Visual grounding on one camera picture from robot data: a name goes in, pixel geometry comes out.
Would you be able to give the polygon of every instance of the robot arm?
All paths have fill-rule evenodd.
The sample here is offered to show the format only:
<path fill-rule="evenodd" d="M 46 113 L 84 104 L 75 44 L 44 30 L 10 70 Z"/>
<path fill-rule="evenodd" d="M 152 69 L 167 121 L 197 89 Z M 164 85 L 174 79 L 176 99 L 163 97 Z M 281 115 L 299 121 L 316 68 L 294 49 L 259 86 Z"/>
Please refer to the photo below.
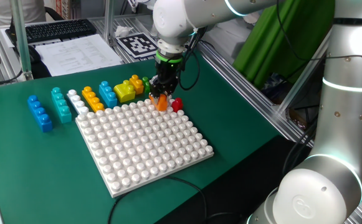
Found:
<path fill-rule="evenodd" d="M 171 97 L 178 85 L 184 44 L 193 32 L 218 22 L 244 16 L 277 0 L 158 0 L 153 20 L 160 40 L 156 54 L 156 74 L 150 81 L 151 96 L 157 104 L 160 95 Z"/>
<path fill-rule="evenodd" d="M 171 96 L 178 84 L 188 35 L 200 27 L 264 9 L 277 0 L 157 0 L 160 33 L 152 97 Z M 310 156 L 248 224 L 341 224 L 362 201 L 362 0 L 336 0 L 323 79 L 317 137 Z"/>

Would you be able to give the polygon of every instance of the paper document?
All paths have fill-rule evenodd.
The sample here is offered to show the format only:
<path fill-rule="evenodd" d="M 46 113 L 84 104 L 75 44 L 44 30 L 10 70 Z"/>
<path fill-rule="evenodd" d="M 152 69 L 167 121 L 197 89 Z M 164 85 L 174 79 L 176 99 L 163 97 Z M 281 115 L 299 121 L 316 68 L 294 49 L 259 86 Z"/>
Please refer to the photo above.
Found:
<path fill-rule="evenodd" d="M 56 44 L 40 45 L 36 50 L 52 76 L 121 64 L 121 58 L 98 34 Z"/>

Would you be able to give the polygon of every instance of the yellow lego brick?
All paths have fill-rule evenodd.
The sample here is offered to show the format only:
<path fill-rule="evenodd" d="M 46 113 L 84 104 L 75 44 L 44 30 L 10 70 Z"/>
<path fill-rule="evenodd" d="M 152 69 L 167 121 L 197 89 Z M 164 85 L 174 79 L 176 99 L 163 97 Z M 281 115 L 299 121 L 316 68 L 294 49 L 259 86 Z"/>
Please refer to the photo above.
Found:
<path fill-rule="evenodd" d="M 120 103 L 135 99 L 135 90 L 128 80 L 124 80 L 122 84 L 115 86 L 114 92 Z"/>
<path fill-rule="evenodd" d="M 87 100 L 89 106 L 96 113 L 98 110 L 105 110 L 103 104 L 100 102 L 99 98 L 96 97 L 96 94 L 92 91 L 92 88 L 89 86 L 85 87 L 82 90 L 83 97 Z"/>
<path fill-rule="evenodd" d="M 143 93 L 143 82 L 139 79 L 137 75 L 133 75 L 130 78 L 130 83 L 133 86 L 133 89 L 135 90 L 135 93 L 137 95 Z"/>

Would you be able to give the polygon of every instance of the teal lego brick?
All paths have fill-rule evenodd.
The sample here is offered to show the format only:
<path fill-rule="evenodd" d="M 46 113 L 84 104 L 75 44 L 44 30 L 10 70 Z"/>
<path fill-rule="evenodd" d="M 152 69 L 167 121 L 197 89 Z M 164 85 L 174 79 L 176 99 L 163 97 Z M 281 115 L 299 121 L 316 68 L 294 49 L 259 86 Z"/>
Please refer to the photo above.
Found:
<path fill-rule="evenodd" d="M 99 85 L 99 94 L 103 98 L 108 108 L 114 108 L 117 106 L 116 94 L 113 92 L 113 89 L 108 84 L 108 82 L 103 81 Z"/>
<path fill-rule="evenodd" d="M 60 122 L 62 122 L 62 124 L 71 122 L 72 117 L 70 108 L 67 106 L 67 102 L 64 99 L 60 88 L 55 87 L 50 94 L 52 96 L 52 101 L 55 105 L 56 112 L 59 115 Z"/>

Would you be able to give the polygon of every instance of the lego brick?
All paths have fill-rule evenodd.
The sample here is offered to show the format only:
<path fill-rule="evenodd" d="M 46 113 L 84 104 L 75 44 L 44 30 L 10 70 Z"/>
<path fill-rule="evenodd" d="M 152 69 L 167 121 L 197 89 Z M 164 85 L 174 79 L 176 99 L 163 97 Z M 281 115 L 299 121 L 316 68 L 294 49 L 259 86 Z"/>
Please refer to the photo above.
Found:
<path fill-rule="evenodd" d="M 151 103 L 157 108 L 158 111 L 165 111 L 167 109 L 168 102 L 167 102 L 167 96 L 166 95 L 161 94 L 160 97 L 158 98 L 157 104 L 153 100 L 152 96 L 149 96 L 149 98 L 151 100 Z"/>
<path fill-rule="evenodd" d="M 150 100 L 75 119 L 112 197 L 214 155 L 183 110 L 159 112 Z"/>
<path fill-rule="evenodd" d="M 136 95 L 143 93 L 143 82 L 139 79 L 137 75 L 133 75 L 130 78 L 130 84 L 133 86 Z"/>
<path fill-rule="evenodd" d="M 41 102 L 38 101 L 38 97 L 35 95 L 30 96 L 27 100 L 27 104 L 29 105 L 29 109 L 34 119 L 37 121 L 38 126 L 41 128 L 41 131 L 43 133 L 51 131 L 53 129 L 52 121 L 46 114 Z"/>
<path fill-rule="evenodd" d="M 145 87 L 145 93 L 150 93 L 149 78 L 143 77 L 142 82 L 143 82 L 143 86 Z"/>
<path fill-rule="evenodd" d="M 135 90 L 128 80 L 124 80 L 122 84 L 115 86 L 114 92 L 120 103 L 135 99 Z"/>
<path fill-rule="evenodd" d="M 64 99 L 60 88 L 53 88 L 50 95 L 52 97 L 52 101 L 54 102 L 56 112 L 59 115 L 60 122 L 62 122 L 62 124 L 71 122 L 70 108 L 67 106 L 67 102 Z"/>
<path fill-rule="evenodd" d="M 176 98 L 172 103 L 171 106 L 174 109 L 174 112 L 178 112 L 183 108 L 183 103 L 181 98 Z"/>
<path fill-rule="evenodd" d="M 81 97 L 77 95 L 77 91 L 69 90 L 67 97 L 78 114 L 87 114 L 89 112 L 89 109 L 85 106 Z"/>
<path fill-rule="evenodd" d="M 87 103 L 94 112 L 105 109 L 99 98 L 96 97 L 96 93 L 94 93 L 92 91 L 92 88 L 90 88 L 89 86 L 85 87 L 82 90 L 82 96 L 86 99 Z"/>
<path fill-rule="evenodd" d="M 108 82 L 103 81 L 99 85 L 99 94 L 103 98 L 107 107 L 113 108 L 117 106 L 116 94 L 113 92 L 112 88 L 108 85 Z"/>

